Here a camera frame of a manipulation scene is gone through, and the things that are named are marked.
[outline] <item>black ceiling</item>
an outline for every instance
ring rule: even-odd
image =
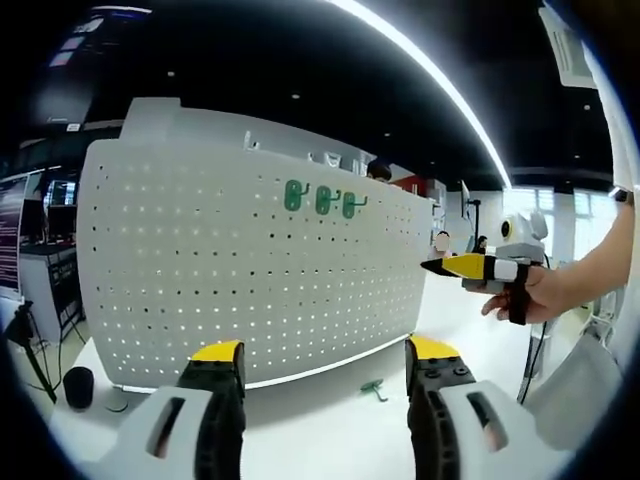
[[[128,2],[154,12],[129,29],[135,21],[121,17],[117,35],[85,52],[73,74],[55,74],[57,84],[69,82],[78,96],[78,82],[88,85],[87,121],[123,118],[134,96],[180,96],[185,106],[342,140],[450,188],[460,178],[471,189],[501,187],[485,148],[439,86],[361,20],[322,0],[167,6],[174,3]],[[560,85],[538,1],[361,3],[411,38],[457,86],[514,184],[610,188],[611,152],[597,93]],[[54,69],[35,67],[50,59],[80,11],[55,13],[60,21],[51,17],[40,32],[43,42],[16,62],[18,92],[51,82]],[[2,96],[20,119],[3,129],[9,152],[41,130],[25,128],[33,123],[28,95]]]

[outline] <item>human hand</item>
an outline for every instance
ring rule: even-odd
[[[566,288],[557,270],[542,267],[531,267],[525,283],[525,289],[531,296],[527,310],[527,323],[542,323],[564,313],[566,304]],[[509,293],[496,295],[482,307],[482,315],[498,310],[498,320],[509,318]]]

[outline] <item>ceiling vent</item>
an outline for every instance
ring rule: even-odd
[[[540,8],[538,13],[553,48],[560,83],[565,87],[596,89],[580,38],[552,10]]]

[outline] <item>yellow tip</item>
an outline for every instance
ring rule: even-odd
[[[191,360],[199,362],[233,362],[236,348],[241,345],[239,340],[217,343],[201,348]]]
[[[418,360],[428,360],[430,358],[459,357],[458,351],[446,343],[437,342],[425,337],[411,335],[409,341],[416,349]]]
[[[484,279],[484,255],[467,253],[442,260],[442,268],[463,278]]]

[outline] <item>white pegboard panel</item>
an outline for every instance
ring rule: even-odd
[[[310,183],[300,210],[286,182]],[[319,185],[356,193],[315,210]],[[246,342],[249,383],[302,374],[411,332],[430,201],[339,169],[204,143],[94,142],[78,262],[87,319],[115,383],[174,383],[202,346]]]

